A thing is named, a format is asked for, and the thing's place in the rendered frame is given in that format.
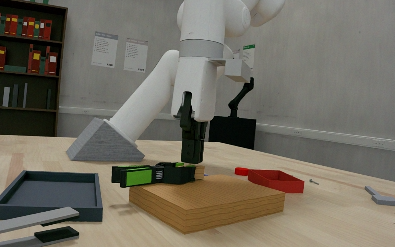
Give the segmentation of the red short cylinder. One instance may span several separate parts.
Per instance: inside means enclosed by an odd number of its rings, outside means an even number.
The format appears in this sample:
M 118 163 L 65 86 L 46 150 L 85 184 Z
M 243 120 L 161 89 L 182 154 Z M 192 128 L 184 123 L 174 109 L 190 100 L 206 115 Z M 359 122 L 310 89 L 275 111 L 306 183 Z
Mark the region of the red short cylinder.
M 247 168 L 236 167 L 235 168 L 235 174 L 236 175 L 241 175 L 241 176 L 247 176 L 248 175 L 248 169 Z

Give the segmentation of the red shallow tray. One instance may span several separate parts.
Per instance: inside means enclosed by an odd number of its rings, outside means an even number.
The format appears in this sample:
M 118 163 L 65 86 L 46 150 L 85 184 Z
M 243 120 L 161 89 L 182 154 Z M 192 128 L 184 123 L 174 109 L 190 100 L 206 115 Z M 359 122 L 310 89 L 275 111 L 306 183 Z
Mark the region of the red shallow tray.
M 248 169 L 248 181 L 286 193 L 303 193 L 304 181 L 280 170 Z

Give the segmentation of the flat wooden board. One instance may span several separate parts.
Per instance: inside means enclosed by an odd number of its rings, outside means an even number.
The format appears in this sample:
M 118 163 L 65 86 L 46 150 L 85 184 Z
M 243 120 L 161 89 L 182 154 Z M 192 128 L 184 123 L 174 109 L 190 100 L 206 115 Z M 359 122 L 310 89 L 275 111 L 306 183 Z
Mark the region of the flat wooden board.
M 129 201 L 182 234 L 283 212 L 285 192 L 227 175 L 130 187 Z

